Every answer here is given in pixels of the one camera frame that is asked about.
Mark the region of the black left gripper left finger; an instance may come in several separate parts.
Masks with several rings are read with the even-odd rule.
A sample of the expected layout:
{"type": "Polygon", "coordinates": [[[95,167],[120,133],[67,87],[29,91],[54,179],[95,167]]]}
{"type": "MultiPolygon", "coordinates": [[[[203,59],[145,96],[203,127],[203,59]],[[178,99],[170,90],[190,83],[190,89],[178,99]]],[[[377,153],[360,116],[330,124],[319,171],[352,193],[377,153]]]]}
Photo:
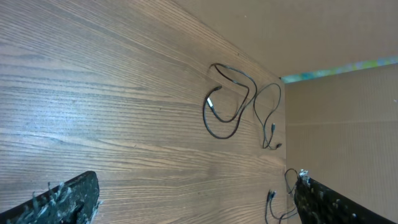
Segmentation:
{"type": "Polygon", "coordinates": [[[100,188],[96,172],[86,171],[1,213],[1,223],[92,223],[100,188]]]}

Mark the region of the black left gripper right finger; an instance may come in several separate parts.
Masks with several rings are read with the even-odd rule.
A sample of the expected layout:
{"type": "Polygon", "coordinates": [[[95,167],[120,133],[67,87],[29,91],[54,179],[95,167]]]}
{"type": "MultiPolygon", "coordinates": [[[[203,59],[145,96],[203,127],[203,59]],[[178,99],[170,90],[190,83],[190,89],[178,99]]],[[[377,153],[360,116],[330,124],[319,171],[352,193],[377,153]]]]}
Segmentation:
{"type": "Polygon", "coordinates": [[[294,202],[302,224],[395,224],[349,198],[298,173],[294,202]]]}

